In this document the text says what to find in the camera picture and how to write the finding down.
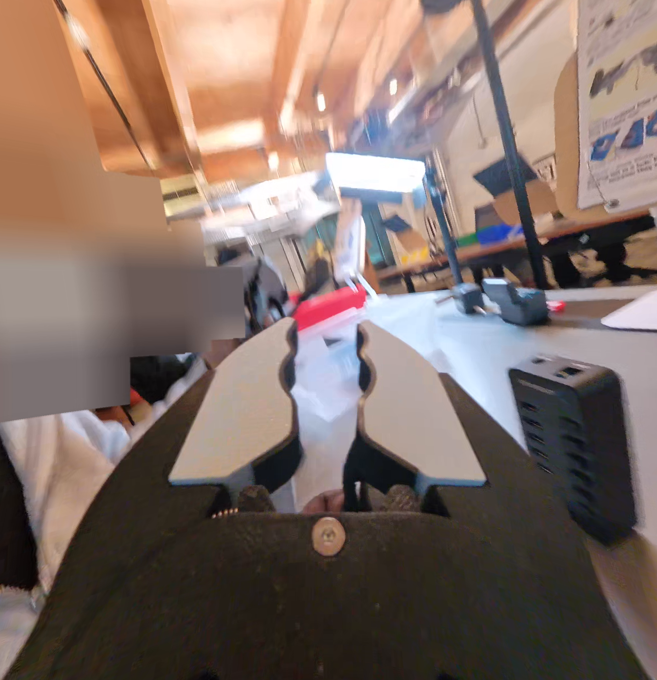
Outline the cardboard box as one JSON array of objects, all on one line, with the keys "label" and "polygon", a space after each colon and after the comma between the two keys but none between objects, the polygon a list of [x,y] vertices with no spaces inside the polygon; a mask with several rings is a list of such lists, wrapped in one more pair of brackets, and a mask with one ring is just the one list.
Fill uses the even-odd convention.
[{"label": "cardboard box", "polygon": [[[545,230],[554,221],[559,209],[551,187],[542,180],[526,183],[529,208],[537,233]],[[517,200],[512,190],[499,194],[491,203],[475,209],[476,231],[497,225],[521,225]]]}]

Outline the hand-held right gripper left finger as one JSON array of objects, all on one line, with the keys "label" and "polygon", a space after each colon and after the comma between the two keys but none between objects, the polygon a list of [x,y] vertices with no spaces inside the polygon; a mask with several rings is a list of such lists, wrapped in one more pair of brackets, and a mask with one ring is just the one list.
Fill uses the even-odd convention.
[{"label": "hand-held right gripper left finger", "polygon": [[283,318],[222,361],[170,472],[173,486],[273,494],[290,481],[303,457],[291,393],[297,350],[297,323]]}]

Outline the grey clamp block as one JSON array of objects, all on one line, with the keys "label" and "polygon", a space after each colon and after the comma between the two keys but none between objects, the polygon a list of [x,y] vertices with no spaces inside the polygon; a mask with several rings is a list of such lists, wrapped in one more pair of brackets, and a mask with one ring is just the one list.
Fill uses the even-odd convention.
[{"label": "grey clamp block", "polygon": [[501,318],[520,327],[545,324],[549,309],[545,292],[537,288],[522,288],[508,279],[491,277],[483,281],[483,291],[498,306]]},{"label": "grey clamp block", "polygon": [[435,304],[440,307],[447,302],[453,302],[460,313],[467,316],[487,315],[484,293],[477,284],[457,284],[448,291],[449,295],[440,296]]}]

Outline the black office chair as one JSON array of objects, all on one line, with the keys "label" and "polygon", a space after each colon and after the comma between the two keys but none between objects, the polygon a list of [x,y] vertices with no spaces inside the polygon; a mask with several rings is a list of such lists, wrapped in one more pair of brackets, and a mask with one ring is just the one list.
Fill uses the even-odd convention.
[{"label": "black office chair", "polygon": [[562,290],[589,288],[602,280],[620,285],[633,277],[649,279],[657,276],[657,268],[630,267],[626,262],[626,246],[621,242],[597,248],[595,259],[602,263],[603,269],[595,276],[584,276],[572,261],[571,245],[574,242],[548,242],[545,245],[545,257],[551,264],[558,288]]}]

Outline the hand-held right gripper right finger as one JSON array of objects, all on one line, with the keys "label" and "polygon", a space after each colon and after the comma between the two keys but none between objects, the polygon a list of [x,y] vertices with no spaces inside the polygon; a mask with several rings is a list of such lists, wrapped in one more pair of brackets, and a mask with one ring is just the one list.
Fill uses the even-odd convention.
[{"label": "hand-held right gripper right finger", "polygon": [[357,486],[386,494],[407,486],[486,485],[486,474],[447,394],[441,374],[421,354],[372,321],[357,327],[356,434],[343,467],[346,497]]}]

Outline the instruction poster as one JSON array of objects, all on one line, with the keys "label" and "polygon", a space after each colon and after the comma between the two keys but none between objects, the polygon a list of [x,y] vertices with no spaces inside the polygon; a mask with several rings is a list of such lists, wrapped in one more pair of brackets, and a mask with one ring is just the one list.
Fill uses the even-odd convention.
[{"label": "instruction poster", "polygon": [[333,278],[339,287],[356,283],[364,273],[366,226],[358,199],[341,199],[331,257]]},{"label": "instruction poster", "polygon": [[579,209],[657,204],[657,1],[579,1]]}]

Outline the person's right hand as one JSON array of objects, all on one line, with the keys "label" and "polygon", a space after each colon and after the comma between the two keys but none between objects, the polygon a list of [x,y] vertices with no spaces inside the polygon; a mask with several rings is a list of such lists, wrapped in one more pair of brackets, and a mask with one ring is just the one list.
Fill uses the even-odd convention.
[{"label": "person's right hand", "polygon": [[342,489],[324,491],[310,499],[303,507],[302,513],[313,514],[339,514],[343,511],[345,495]]}]

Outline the black usb hub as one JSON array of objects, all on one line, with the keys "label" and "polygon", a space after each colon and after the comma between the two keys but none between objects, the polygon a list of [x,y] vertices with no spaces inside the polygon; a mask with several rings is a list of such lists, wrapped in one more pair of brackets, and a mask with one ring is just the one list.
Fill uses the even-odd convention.
[{"label": "black usb hub", "polygon": [[618,374],[541,354],[507,375],[527,450],[554,477],[571,518],[601,545],[629,538],[637,512]]}]

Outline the wooden office desk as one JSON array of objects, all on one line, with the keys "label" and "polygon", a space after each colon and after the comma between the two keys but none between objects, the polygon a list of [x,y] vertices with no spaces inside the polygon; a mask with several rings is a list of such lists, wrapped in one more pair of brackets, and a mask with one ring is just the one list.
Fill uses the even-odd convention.
[{"label": "wooden office desk", "polygon": [[[545,247],[556,239],[563,239],[579,234],[592,235],[604,228],[607,225],[633,220],[639,217],[649,215],[648,209],[641,209],[631,211],[625,214],[614,214],[604,218],[595,219],[591,222],[575,222],[573,220],[557,220],[549,227],[549,229],[542,235],[538,236],[540,244]],[[456,250],[457,260],[461,268],[474,266],[475,263],[483,259],[495,259],[498,255],[512,250],[525,250],[526,239],[523,235],[518,235],[511,239],[502,242],[492,243],[489,245],[482,245],[475,243],[465,245]],[[417,262],[412,265],[400,265],[387,267],[376,271],[378,282],[384,284],[386,282],[401,279],[407,283],[409,288],[413,285],[412,281],[415,276],[422,276],[424,274],[436,273],[449,268],[448,258],[446,254],[434,256],[425,262]]]}]

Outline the red plastic bin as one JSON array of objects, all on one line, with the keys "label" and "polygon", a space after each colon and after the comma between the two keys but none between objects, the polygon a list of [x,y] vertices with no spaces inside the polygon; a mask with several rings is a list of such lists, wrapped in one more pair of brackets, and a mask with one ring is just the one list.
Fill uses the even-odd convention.
[{"label": "red plastic bin", "polygon": [[292,311],[291,317],[296,321],[299,331],[307,330],[350,310],[362,309],[367,296],[367,290],[361,285],[357,285],[356,289],[340,288],[301,302]]}]

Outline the black tripod pole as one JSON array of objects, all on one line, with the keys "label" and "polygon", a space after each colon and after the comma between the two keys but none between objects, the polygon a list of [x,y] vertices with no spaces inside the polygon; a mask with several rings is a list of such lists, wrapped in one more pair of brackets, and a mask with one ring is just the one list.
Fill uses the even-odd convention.
[{"label": "black tripod pole", "polygon": [[498,122],[501,140],[503,142],[504,159],[511,180],[520,224],[526,240],[529,263],[532,268],[535,286],[541,290],[548,290],[549,284],[546,277],[543,251],[538,241],[534,218],[526,190],[526,182],[520,166],[520,158],[517,151],[515,135],[512,129],[512,121],[509,107],[504,92],[503,81],[500,74],[500,66],[495,53],[494,38],[487,18],[486,10],[482,1],[470,2],[477,29],[477,42],[481,48],[483,61],[486,67],[487,80],[492,93],[495,116]]}]

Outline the blue plastic bin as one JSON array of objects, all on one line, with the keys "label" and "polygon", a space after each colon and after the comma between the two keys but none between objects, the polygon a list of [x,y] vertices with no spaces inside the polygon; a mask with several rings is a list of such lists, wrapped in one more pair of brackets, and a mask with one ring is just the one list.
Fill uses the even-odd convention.
[{"label": "blue plastic bin", "polygon": [[485,226],[476,230],[477,242],[483,247],[510,242],[523,236],[521,225],[500,223]]}]

